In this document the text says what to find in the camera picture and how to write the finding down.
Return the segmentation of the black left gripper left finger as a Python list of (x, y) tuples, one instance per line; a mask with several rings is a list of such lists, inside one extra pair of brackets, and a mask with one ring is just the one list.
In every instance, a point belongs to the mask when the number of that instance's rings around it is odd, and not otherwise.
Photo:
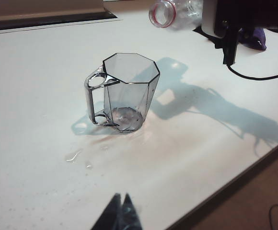
[(121, 208), (121, 195), (115, 193), (106, 208), (91, 230), (117, 230), (119, 229), (119, 216)]

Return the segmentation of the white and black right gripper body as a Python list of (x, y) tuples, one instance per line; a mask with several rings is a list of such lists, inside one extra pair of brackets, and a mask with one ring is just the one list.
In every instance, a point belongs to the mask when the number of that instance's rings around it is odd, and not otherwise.
[(232, 28), (278, 29), (278, 0), (205, 0), (202, 30), (225, 36)]

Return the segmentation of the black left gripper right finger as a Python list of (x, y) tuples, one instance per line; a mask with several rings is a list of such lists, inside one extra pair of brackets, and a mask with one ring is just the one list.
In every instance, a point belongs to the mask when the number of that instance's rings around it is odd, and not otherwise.
[(142, 225), (128, 193), (125, 195), (121, 207), (121, 229), (122, 230), (142, 230)]

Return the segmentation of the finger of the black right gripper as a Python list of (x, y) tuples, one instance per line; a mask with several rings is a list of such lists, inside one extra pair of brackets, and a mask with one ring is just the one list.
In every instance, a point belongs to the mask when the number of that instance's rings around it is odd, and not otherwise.
[(203, 37), (207, 38), (209, 41), (211, 41), (214, 46), (215, 46), (215, 49), (223, 49), (223, 39), (222, 38), (218, 38), (218, 37), (215, 37), (215, 36), (211, 36), (207, 33), (205, 33), (203, 30), (202, 30), (202, 27), (201, 25), (196, 27), (193, 32), (196, 32), (200, 35), (202, 35)]

